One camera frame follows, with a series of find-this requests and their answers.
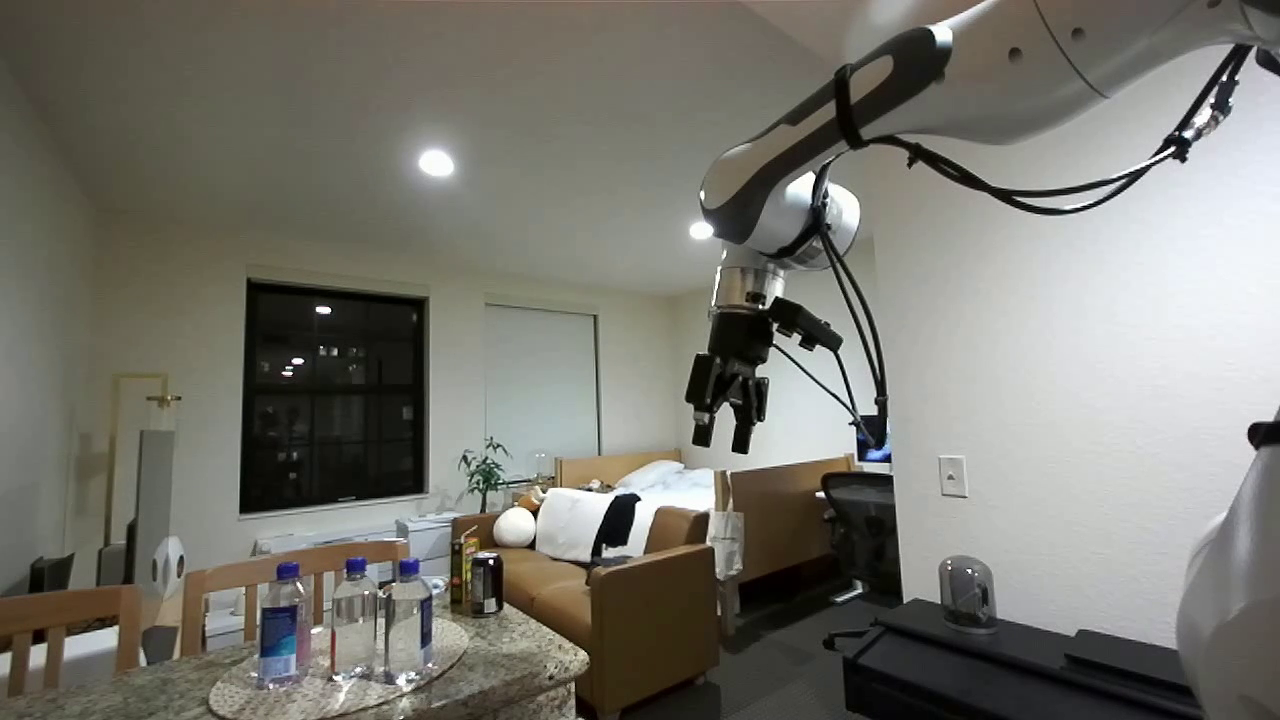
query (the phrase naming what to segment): white wall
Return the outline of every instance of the white wall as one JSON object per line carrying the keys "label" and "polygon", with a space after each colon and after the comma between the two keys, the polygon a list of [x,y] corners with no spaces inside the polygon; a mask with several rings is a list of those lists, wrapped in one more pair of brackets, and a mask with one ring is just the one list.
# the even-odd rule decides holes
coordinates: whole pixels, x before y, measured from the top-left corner
{"label": "white wall", "polygon": [[[1018,149],[942,149],[1008,184],[1088,181],[1158,149],[1214,64]],[[898,151],[844,158],[877,235],[908,594],[935,598],[935,563],[971,552],[999,617],[1172,643],[1188,546],[1252,460],[1246,427],[1280,409],[1275,119],[1275,79],[1247,69],[1192,163],[1077,219]],[[942,451],[969,460],[971,498],[942,498]]]}
{"label": "white wall", "polygon": [[[240,517],[247,274],[431,300],[431,492],[423,498]],[[456,457],[484,441],[484,300],[598,311],[605,448],[676,444],[666,355],[672,311],[666,300],[476,274],[413,253],[162,224],[112,224],[102,283],[112,293],[98,339],[98,382],[107,389],[118,371],[170,371],[185,396],[176,409],[176,527],[194,563],[244,557],[257,532],[362,527],[454,502],[463,486]]]}
{"label": "white wall", "polygon": [[0,58],[0,586],[73,546],[91,208]]}

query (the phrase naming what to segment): wooden chair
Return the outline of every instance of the wooden chair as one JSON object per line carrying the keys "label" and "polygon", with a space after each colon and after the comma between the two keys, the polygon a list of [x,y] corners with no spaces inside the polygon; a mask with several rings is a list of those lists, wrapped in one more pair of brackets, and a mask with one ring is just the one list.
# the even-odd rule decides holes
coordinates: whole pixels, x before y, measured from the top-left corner
{"label": "wooden chair", "polygon": [[276,563],[296,560],[308,592],[314,592],[314,621],[325,617],[325,575],[339,571],[348,557],[366,557],[367,563],[392,563],[403,557],[399,538],[362,538],[362,543],[318,543],[300,552],[280,552],[280,557],[251,557],[240,563],[222,563],[222,566],[194,566],[185,575],[185,632],[181,632],[181,653],[199,657],[208,653],[206,634],[206,617],[208,617],[208,594],[214,592],[240,592],[240,612],[244,612],[244,632],[240,638],[257,638],[259,622],[259,586],[276,578]]}
{"label": "wooden chair", "polygon": [[0,634],[11,638],[10,694],[27,691],[31,643],[46,632],[46,691],[61,686],[65,643],[78,627],[118,627],[118,670],[134,670],[139,661],[139,594],[134,582],[0,594]]}

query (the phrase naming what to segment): beige couch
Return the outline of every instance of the beige couch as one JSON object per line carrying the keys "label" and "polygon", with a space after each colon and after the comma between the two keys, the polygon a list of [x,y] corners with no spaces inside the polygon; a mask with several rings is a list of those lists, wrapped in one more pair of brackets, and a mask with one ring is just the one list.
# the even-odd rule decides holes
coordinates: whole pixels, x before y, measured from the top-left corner
{"label": "beige couch", "polygon": [[[494,517],[461,517],[456,537]],[[715,566],[707,511],[662,508],[641,560],[564,563],[536,546],[500,546],[505,594],[591,657],[577,691],[602,720],[672,683],[699,678],[719,661]]]}

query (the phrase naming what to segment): recessed light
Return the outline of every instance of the recessed light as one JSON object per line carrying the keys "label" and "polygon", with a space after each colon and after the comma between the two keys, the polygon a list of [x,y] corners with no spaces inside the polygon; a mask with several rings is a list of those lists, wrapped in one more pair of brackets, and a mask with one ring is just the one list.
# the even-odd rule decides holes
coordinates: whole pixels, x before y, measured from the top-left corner
{"label": "recessed light", "polygon": [[694,219],[694,224],[688,224],[688,241],[703,245],[703,241],[714,241],[714,235],[715,235],[715,227],[714,227],[707,219]]}
{"label": "recessed light", "polygon": [[456,177],[456,158],[454,158],[447,149],[423,149],[423,151],[415,151],[415,167],[421,167],[423,177],[431,177],[431,181]]}

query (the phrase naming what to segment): white pillow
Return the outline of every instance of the white pillow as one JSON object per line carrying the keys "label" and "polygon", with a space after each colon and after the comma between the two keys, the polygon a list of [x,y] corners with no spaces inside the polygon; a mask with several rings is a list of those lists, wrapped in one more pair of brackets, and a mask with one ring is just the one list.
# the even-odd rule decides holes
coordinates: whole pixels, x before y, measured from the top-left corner
{"label": "white pillow", "polygon": [[536,552],[590,563],[613,492],[547,486],[536,511]]}
{"label": "white pillow", "polygon": [[494,538],[505,543],[505,546],[528,546],[536,537],[536,518],[528,508],[505,508],[495,518],[494,518]]}
{"label": "white pillow", "polygon": [[676,470],[684,470],[682,460],[653,460],[653,462],[641,462],[629,474],[621,474],[613,486],[618,492],[648,492],[648,486],[670,483],[670,474],[676,474]]}

